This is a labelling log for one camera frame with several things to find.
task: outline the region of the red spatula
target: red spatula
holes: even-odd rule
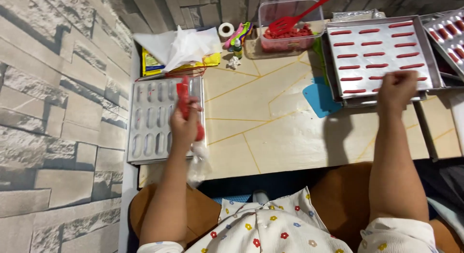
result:
[[[306,14],[309,12],[315,10],[316,8],[320,7],[322,4],[327,2],[329,0],[321,0],[317,3],[315,3],[312,7],[310,7],[308,10],[305,12],[301,13],[298,16],[295,17],[281,17],[280,19],[277,19],[276,21],[270,23],[269,25],[269,30],[276,35],[281,35],[287,32],[290,32],[290,30],[295,26],[295,24]]]

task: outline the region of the tape roll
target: tape roll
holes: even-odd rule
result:
[[[222,23],[219,26],[218,34],[221,42],[226,42],[234,33],[234,28],[231,23]]]

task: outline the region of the wall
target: wall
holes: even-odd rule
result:
[[[103,0],[0,0],[0,251],[117,251],[130,31]]]
[[[260,3],[270,0],[107,0],[134,32],[162,33],[182,28],[258,20]],[[377,8],[387,17],[428,14],[464,6],[464,0],[331,0],[323,5],[325,18],[333,12]]]

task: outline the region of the brown pants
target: brown pants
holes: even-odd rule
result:
[[[369,224],[369,175],[371,162],[341,166],[329,171],[311,190],[311,202],[330,234],[343,240],[356,252],[361,242],[359,231]],[[143,188],[132,200],[130,223],[137,237],[142,221],[156,190]],[[198,190],[187,187],[187,237],[192,245],[217,225],[221,205]],[[446,253],[460,253],[464,248],[459,237],[446,222],[430,222],[437,247]]]

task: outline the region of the small bottle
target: small bottle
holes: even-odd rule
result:
[[[243,49],[242,49],[242,46],[241,46],[241,41],[238,38],[235,39],[235,42],[233,44],[233,54],[238,59],[242,59]]]

